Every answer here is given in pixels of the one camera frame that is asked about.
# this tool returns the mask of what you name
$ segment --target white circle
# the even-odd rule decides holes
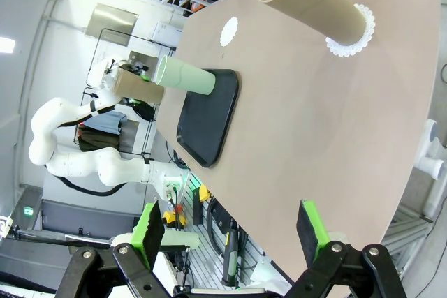
[[[239,22],[236,17],[232,17],[229,19],[229,21],[223,26],[222,32],[221,32],[221,46],[225,47],[227,46],[232,39],[236,35],[237,26]]]

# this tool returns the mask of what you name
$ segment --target beige tabletop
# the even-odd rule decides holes
[[[440,0],[353,0],[376,32],[339,58],[325,37],[257,0],[220,0],[190,17],[176,57],[229,68],[241,89],[221,157],[202,168],[179,146],[185,92],[166,89],[157,128],[291,277],[305,270],[295,229],[302,198],[355,248],[380,242],[406,186],[437,64]],[[239,28],[222,47],[221,29]]]

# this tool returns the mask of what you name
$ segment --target bolt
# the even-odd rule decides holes
[[[129,249],[127,247],[122,247],[118,250],[118,253],[120,254],[126,254],[129,251]]]
[[[377,255],[379,254],[379,250],[378,250],[377,248],[375,248],[375,247],[372,247],[372,248],[369,250],[369,253],[370,253],[371,255],[373,255],[373,256],[377,256]]]
[[[331,249],[332,251],[339,253],[340,251],[342,251],[342,246],[340,246],[339,244],[334,244]]]

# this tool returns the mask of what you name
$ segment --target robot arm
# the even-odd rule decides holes
[[[77,106],[63,98],[53,98],[39,108],[31,120],[34,139],[29,147],[29,158],[33,164],[46,165],[51,174],[59,177],[85,177],[97,172],[101,182],[109,187],[127,182],[150,183],[155,186],[161,199],[169,200],[173,187],[180,189],[186,175],[174,163],[146,161],[143,158],[123,160],[113,148],[86,153],[57,151],[56,128],[74,126],[106,112],[122,99],[104,85],[117,70],[115,67],[113,62],[106,60],[92,69],[101,76],[99,80],[96,78],[98,99],[90,104]]]

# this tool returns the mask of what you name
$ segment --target fluorescent light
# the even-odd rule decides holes
[[[12,54],[14,51],[15,41],[10,38],[0,38],[0,52]]]

